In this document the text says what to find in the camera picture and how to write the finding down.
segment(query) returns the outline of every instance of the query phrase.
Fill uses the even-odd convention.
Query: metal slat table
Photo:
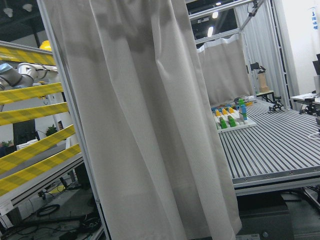
[[[238,196],[320,184],[320,139],[308,138],[315,117],[269,106],[247,107],[257,126],[219,134]]]

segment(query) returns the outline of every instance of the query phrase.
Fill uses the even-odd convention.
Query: yellow and gray striped bar
[[[32,51],[13,46],[0,46],[0,60],[18,63],[56,65],[51,52]]]
[[[60,82],[0,91],[0,105],[63,92]]]
[[[20,110],[0,112],[0,126],[68,112],[66,102]]]
[[[0,158],[0,174],[13,169],[19,164],[24,163],[30,158],[42,153],[43,151],[53,147],[62,140],[75,134],[75,128],[73,125],[66,127],[65,129],[58,131],[40,141],[37,141],[30,146],[15,151],[9,155]]]
[[[0,179],[0,196],[36,178],[37,176],[63,163],[80,152],[80,146],[79,144],[76,144],[51,157],[48,157],[45,160],[42,160],[41,162]]]

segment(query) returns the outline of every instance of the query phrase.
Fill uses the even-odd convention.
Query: white curtain
[[[239,34],[205,42],[198,55],[211,106],[255,94]]]
[[[235,8],[240,24],[247,19],[248,10],[251,12],[252,7],[253,4],[249,3]],[[281,58],[269,0],[265,0],[260,6],[256,15],[244,27],[243,34],[250,64],[258,62],[266,68],[265,78],[269,89],[273,90],[276,96],[282,96],[282,103],[289,106],[284,70],[279,65]],[[254,70],[252,74],[255,91],[259,92],[258,71]]]
[[[113,240],[241,228],[184,0],[44,0]]]

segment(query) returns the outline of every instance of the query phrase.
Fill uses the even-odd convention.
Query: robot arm
[[[44,79],[48,73],[58,73],[57,67],[42,64],[20,63],[16,68],[7,63],[0,65],[0,91],[6,87],[31,87],[35,80]]]

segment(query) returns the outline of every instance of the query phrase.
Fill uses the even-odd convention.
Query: hard hat
[[[43,41],[39,48],[43,50],[51,51],[50,42],[48,40]]]

